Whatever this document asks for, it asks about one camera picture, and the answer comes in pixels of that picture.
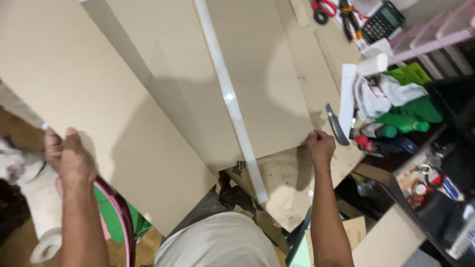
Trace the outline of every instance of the floor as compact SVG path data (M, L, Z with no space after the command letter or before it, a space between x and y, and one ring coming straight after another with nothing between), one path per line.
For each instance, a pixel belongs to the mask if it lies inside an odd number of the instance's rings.
M35 129L21 119L11 115L0 107L0 136L9 135L15 144L31 150L43 148L43 132ZM278 247L274 246L277 257L282 267L285 267L285 254L289 248L285 244L280 228L273 225L272 218L266 212L259 212L257 223ZM136 266L151 266L154 255L160 247L161 233L156 228L151 228L136 247ZM43 264L30 264L31 252L38 244L31 219L23 226L16 229L12 235L0 246L0 267L57 267L58 254ZM125 267L125 244L113 240L107 241L110 264L114 267Z

